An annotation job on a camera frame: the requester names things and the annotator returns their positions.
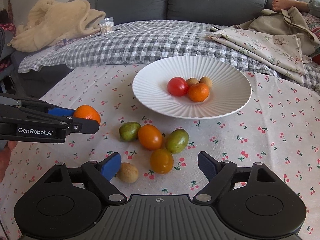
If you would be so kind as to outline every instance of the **checkered blanket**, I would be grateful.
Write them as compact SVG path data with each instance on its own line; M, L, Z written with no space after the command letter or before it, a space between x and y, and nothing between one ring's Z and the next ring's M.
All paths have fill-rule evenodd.
M32 54L21 62L19 73L27 73L31 69L40 71L42 66L60 64L74 69L107 64L150 64L166 57L200 55L226 62L242 71L288 79L255 59L207 39L211 27L209 24L183 21L120 24L114 33L81 39L59 49L53 46ZM305 67L308 73L303 85L315 90L320 83L320 66L309 63Z

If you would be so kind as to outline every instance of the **silver bolt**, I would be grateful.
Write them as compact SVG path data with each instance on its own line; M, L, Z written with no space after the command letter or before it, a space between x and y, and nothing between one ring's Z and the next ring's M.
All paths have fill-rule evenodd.
M123 199L124 199L124 196L120 194L112 194L109 196L109 200L113 202L119 202L119 201L122 201Z
M211 196L208 194L199 194L196 196L196 199L201 202L208 202L211 200Z

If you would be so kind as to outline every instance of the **cherry print tablecloth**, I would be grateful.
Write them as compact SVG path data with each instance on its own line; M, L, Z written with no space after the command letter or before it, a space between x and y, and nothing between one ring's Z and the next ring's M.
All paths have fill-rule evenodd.
M319 240L320 97L315 92L275 77L245 73L253 93L241 111L205 121L174 119L145 108L134 97L132 80L143 67L79 67L44 96L44 100L62 107L93 106L101 115L101 127L95 135L71 134L64 144L18 144L0 185L0 218L12 240L20 236L13 217L15 203L57 162L77 167L88 160L101 161L112 152L120 152L122 161L134 164L140 172L138 181L131 185L118 178L111 181L128 197L130 194L193 197L208 182L197 167L199 151L241 166L264 162L307 206L300 236ZM164 137L177 128L188 131L188 147L174 155L174 168L169 174L159 175L151 170L148 162L151 152L138 142L119 140L118 129L128 121L151 123Z

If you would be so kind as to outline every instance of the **finger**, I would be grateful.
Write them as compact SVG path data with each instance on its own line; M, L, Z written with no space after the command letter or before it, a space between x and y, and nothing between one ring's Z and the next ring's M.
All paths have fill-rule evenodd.
M9 149L8 146L6 146L0 152L0 183L2 182L5 175L5 171L9 166L10 156L11 156L11 150Z
M12 151L16 146L17 146L18 142L15 141L8 141L8 147L9 149Z

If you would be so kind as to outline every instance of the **white plate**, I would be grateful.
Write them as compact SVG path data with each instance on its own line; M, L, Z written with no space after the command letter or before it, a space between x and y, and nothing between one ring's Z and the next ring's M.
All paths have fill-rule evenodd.
M200 79L207 76L213 86L208 98L194 103L187 96L174 97L167 91L173 77ZM132 83L135 97L147 108L183 119L213 119L233 114L250 100L251 85L236 68L219 60L201 56L178 56L145 66Z

